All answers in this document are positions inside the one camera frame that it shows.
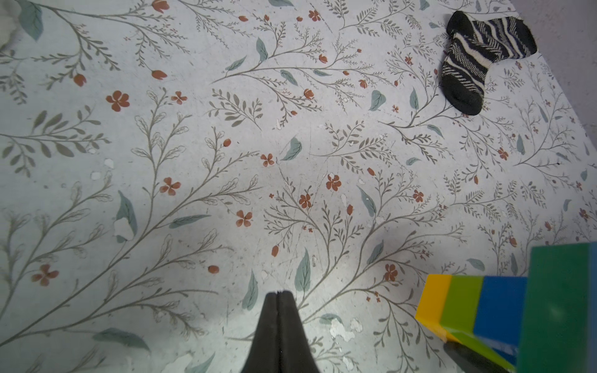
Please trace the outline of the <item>yellow small lego brick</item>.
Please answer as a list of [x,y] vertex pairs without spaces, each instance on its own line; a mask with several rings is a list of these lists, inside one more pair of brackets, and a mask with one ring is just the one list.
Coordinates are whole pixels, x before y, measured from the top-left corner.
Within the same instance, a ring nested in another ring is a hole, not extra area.
[[429,329],[441,341],[456,341],[454,336],[441,325],[452,275],[430,274],[427,277],[415,319]]

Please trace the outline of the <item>lime green small lego brick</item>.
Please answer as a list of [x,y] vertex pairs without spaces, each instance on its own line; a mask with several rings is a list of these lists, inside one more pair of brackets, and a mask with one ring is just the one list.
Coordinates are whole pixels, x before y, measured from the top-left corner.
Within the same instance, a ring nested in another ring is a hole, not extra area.
[[515,365],[474,336],[474,324],[484,277],[453,276],[444,306],[441,325],[463,346],[486,357],[499,367],[514,371]]

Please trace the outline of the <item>light blue long lego brick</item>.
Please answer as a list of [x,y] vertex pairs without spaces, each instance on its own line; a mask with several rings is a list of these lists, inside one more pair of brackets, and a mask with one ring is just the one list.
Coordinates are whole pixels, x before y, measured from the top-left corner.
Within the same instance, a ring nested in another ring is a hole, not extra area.
[[587,372],[597,373],[596,369],[596,331],[597,331],[597,256],[596,243],[589,245],[589,285],[588,285],[588,340],[587,340]]

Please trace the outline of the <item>dark blue small lego brick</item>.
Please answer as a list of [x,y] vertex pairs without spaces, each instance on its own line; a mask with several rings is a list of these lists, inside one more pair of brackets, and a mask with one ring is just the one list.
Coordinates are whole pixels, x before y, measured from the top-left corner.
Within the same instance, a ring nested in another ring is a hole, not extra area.
[[486,276],[474,336],[512,365],[517,364],[527,279]]

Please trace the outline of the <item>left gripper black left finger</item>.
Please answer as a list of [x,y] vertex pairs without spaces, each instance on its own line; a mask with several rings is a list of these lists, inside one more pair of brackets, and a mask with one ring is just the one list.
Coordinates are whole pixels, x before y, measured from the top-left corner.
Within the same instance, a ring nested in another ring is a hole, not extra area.
[[260,318],[242,373],[278,373],[278,293],[265,297]]

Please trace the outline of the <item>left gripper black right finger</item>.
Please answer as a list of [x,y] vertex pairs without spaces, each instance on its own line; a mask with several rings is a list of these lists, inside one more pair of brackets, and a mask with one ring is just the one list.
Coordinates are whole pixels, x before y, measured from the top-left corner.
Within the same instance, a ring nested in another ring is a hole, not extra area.
[[312,356],[294,296],[290,291],[278,293],[278,340],[280,372],[320,372]]

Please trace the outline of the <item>green long lego brick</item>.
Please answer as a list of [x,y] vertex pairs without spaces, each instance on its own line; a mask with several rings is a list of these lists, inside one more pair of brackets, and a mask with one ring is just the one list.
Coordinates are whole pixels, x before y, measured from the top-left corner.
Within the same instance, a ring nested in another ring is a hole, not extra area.
[[587,372],[589,245],[533,248],[518,372]]

